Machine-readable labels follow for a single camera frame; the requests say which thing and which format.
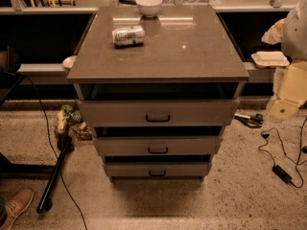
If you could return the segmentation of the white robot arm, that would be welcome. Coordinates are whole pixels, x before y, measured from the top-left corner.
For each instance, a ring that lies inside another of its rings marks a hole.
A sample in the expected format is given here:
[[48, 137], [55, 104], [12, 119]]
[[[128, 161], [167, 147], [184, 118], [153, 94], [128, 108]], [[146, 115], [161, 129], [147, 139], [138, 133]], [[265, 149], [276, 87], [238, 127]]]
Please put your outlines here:
[[273, 97], [267, 109], [276, 121], [290, 118], [307, 101], [307, 0], [299, 0], [288, 13], [281, 46], [292, 62], [274, 73]]

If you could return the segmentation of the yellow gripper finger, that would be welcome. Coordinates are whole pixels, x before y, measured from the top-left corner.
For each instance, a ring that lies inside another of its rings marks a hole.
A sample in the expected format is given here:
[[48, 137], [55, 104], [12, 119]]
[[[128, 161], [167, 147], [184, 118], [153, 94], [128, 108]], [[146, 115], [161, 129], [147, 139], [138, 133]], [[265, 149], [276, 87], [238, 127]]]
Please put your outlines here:
[[273, 97], [268, 104], [272, 120], [285, 121], [307, 102], [307, 61], [277, 69], [274, 74]]

